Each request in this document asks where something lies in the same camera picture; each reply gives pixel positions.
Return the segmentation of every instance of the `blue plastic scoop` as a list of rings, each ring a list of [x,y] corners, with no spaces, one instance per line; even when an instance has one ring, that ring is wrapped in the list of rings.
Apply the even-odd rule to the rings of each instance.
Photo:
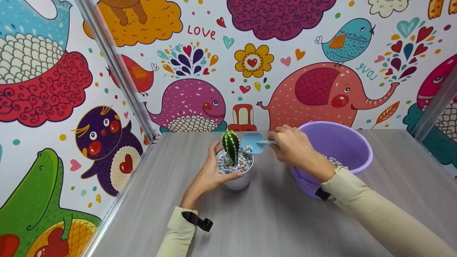
[[[261,154],[265,145],[275,144],[273,140],[264,140],[262,133],[258,132],[244,133],[240,141],[243,149],[248,145],[252,147],[251,154]]]

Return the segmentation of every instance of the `beige sleeve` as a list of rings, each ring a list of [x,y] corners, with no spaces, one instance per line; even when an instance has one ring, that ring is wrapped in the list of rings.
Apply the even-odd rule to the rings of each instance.
[[[438,236],[349,172],[336,174],[322,188],[395,257],[457,257]]]
[[[190,211],[198,215],[196,210],[175,207],[168,222],[168,231],[156,257],[186,257],[187,250],[189,250],[189,245],[194,237],[195,226],[181,216],[183,211]]]

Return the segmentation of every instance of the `cactus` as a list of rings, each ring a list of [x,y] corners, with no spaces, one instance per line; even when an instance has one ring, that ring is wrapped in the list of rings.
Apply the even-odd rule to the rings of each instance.
[[[239,153],[239,139],[235,132],[230,130],[224,133],[222,136],[222,146],[232,160],[233,164],[237,164]]]

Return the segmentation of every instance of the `green dinosaur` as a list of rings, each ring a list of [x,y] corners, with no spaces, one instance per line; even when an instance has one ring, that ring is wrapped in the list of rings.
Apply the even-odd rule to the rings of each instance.
[[[68,239],[73,219],[88,220],[96,226],[100,224],[96,216],[60,207],[63,179],[64,166],[56,152],[50,148],[38,152],[30,170],[0,208],[0,237],[15,236],[19,244],[14,246],[17,248],[14,252],[11,247],[5,250],[8,245],[2,247],[0,240],[0,256],[2,250],[4,254],[14,254],[8,256],[25,256],[45,230],[61,221],[64,222],[62,241]]]

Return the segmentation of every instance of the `gray tabletop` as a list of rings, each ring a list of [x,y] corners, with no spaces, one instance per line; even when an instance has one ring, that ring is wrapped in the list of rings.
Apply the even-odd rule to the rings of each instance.
[[[372,164],[357,176],[457,250],[457,183],[404,130],[361,131]],[[166,226],[221,133],[166,133],[136,171],[92,256],[155,256]],[[360,224],[330,202],[302,193],[271,149],[255,156],[250,185],[204,195],[199,216],[214,222],[196,230],[188,256],[391,256]]]

